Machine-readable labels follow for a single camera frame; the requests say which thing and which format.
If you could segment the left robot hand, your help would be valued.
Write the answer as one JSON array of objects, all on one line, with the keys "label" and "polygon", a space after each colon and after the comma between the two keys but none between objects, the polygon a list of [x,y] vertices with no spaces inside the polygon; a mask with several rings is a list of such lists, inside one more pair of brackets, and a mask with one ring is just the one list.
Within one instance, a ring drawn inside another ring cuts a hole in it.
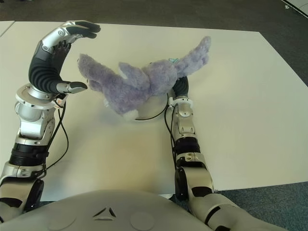
[{"label": "left robot hand", "polygon": [[43,37],[32,57],[28,78],[33,87],[49,94],[75,94],[88,87],[83,82],[62,80],[60,72],[72,44],[81,38],[94,39],[100,32],[98,24],[67,21]]}]

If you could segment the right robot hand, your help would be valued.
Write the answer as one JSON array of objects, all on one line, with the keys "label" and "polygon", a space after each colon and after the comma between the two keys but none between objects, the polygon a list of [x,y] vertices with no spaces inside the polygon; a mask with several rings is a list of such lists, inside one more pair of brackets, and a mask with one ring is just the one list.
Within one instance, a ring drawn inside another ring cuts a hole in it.
[{"label": "right robot hand", "polygon": [[174,96],[179,97],[179,96],[188,96],[189,92],[189,82],[187,77],[181,77],[179,78],[174,86],[172,87]]}]

